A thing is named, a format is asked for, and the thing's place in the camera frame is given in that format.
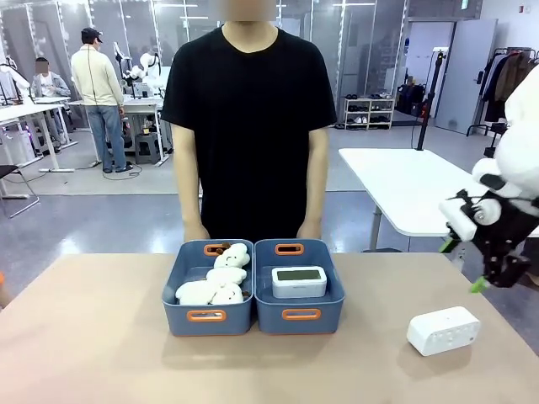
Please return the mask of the man in cream jacket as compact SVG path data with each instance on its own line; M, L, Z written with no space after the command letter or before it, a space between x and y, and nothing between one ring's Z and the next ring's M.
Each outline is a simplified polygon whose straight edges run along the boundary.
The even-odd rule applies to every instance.
M72 55L72 80L82 98L104 173L123 173L133 166L126 160L121 116L124 97L110 59L99 51L101 33L81 31L81 48Z

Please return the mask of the white cloud plush toy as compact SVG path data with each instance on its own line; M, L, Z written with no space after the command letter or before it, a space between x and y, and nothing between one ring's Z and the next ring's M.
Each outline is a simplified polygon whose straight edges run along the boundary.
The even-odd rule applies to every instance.
M243 268L250 262L248 246L244 243L224 243L216 250L213 268Z
M220 286L225 284L240 285L246 278L247 271L237 267L213 268L205 276L207 282Z
M182 284L175 292L175 298L182 306L209 305L217 291L217 286L206 279Z
M239 285L225 283L217 287L216 293L211 299L214 306L224 306L243 303L243 292Z

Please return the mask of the person's left forearm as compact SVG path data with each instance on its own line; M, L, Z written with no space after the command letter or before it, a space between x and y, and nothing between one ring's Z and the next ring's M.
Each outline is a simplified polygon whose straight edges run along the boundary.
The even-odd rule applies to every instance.
M307 207L305 220L320 222L328 178L329 135L322 128L309 132L307 164Z

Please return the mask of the white side table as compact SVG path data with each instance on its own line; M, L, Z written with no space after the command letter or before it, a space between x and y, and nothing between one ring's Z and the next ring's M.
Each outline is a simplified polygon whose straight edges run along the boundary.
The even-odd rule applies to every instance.
M465 189L481 196L487 188L432 151L344 148L339 155L376 205L370 248L375 249L381 217L408 237L445 237L447 219L439 204Z

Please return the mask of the white digital clock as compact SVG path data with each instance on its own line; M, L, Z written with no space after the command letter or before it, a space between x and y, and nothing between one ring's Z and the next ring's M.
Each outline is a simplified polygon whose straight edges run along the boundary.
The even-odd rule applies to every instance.
M322 267L277 267L271 271L272 294L278 299L323 297L327 275Z
M407 340L428 357L472 344L480 328L481 322L468 309L454 306L413 317Z

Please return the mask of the black bags pile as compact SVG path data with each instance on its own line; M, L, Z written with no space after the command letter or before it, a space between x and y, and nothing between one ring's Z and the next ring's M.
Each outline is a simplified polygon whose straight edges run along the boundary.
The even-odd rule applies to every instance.
M416 116L422 108L425 97L424 85L403 84L397 90L395 110Z

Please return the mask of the black tripod stand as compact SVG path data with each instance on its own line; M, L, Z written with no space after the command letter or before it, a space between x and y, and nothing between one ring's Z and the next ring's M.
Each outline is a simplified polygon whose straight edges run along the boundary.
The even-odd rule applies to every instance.
M430 120L430 112L431 112L432 103L435 97L435 89L436 89L438 78L440 75L441 65L443 63L443 60L446 58L448 50L449 48L447 46L435 47L433 49L433 55L436 56L435 69L434 69L434 74L433 74L431 85L430 85L430 90L427 95L427 102L425 105L425 114L424 114L423 122L421 124L419 139L417 142L417 146L415 147L415 150L418 152L424 149L424 138L425 138L429 120Z

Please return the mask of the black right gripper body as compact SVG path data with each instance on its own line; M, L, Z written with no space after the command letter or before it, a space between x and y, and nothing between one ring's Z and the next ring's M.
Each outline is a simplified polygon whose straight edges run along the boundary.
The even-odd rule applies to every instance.
M483 197L473 208L473 244L482 253L508 253L537 228L537 207L523 199Z

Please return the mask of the person's left hand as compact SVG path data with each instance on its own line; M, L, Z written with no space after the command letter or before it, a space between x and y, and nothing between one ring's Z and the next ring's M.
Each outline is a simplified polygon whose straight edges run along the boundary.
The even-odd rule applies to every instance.
M322 238L322 223L321 221L303 221L296 235L301 239L318 239Z

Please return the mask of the clothes rack with coats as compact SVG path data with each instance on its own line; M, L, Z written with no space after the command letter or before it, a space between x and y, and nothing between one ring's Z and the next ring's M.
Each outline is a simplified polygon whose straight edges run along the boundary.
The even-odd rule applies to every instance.
M505 103L526 76L539 65L539 51L526 47L496 48L478 76L479 104L466 136L484 129L496 133L505 123Z

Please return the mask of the person's right forearm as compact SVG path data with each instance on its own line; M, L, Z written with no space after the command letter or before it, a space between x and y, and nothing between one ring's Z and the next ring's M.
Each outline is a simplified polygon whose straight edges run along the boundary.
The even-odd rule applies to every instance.
M200 180L196 158L195 134L182 126L172 125L173 166L179 189L182 220L185 226L200 225Z

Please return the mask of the grey door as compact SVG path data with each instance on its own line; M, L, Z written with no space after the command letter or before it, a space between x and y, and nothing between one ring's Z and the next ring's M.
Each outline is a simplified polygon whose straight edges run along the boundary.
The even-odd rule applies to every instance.
M497 23L495 19L456 23L435 117L437 127L465 134L474 123Z

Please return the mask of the seated person in grey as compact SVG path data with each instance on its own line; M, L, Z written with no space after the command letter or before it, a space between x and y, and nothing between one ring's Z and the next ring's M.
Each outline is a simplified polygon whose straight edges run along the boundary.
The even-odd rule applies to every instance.
M71 90L60 75L50 70L49 61L44 57L35 59L35 75L31 84L34 96L38 98L70 97Z

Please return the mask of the white office desk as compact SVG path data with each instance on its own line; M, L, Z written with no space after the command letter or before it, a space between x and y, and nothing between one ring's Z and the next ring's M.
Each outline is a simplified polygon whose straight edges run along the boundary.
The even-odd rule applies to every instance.
M20 104L2 107L0 109L0 129L8 127L12 124L18 124L24 121L28 124L33 124L34 120L40 123L41 133L45 137L45 143L49 151L49 156L52 161L52 167L40 168L40 173L74 173L75 168L61 167L56 159L54 144L51 139L51 133L47 124L49 112L56 110L61 114L60 104Z
M155 167L162 166L172 155L172 130L168 122L162 119L163 99L159 96L133 98L124 96L125 117L122 119L125 151L135 154L135 137L139 134L157 133L161 160Z

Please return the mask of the grey step stool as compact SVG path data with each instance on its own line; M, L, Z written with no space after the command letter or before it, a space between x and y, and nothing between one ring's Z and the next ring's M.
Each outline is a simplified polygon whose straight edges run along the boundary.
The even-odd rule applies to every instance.
M157 133L136 135L135 153L136 164L157 164L161 160Z

